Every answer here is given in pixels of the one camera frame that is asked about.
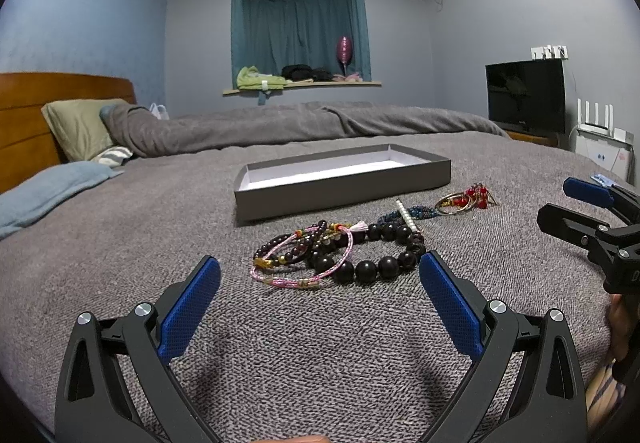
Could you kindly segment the person's right hand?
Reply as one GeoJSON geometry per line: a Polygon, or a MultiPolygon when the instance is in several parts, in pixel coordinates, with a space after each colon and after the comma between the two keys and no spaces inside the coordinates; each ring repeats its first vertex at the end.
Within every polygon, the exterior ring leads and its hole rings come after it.
{"type": "Polygon", "coordinates": [[[608,307],[608,325],[611,329],[611,354],[616,362],[626,357],[631,333],[636,324],[636,314],[630,313],[624,298],[614,293],[608,307]]]}

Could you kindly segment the patterned sleeve forearm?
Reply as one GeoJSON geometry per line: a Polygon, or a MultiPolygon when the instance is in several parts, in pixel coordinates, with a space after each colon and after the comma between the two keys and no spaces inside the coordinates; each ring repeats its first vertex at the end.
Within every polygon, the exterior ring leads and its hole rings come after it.
{"type": "Polygon", "coordinates": [[[593,433],[604,424],[605,420],[620,406],[625,396],[625,385],[613,377],[615,363],[616,359],[606,361],[593,376],[586,389],[589,433],[593,433]]]}

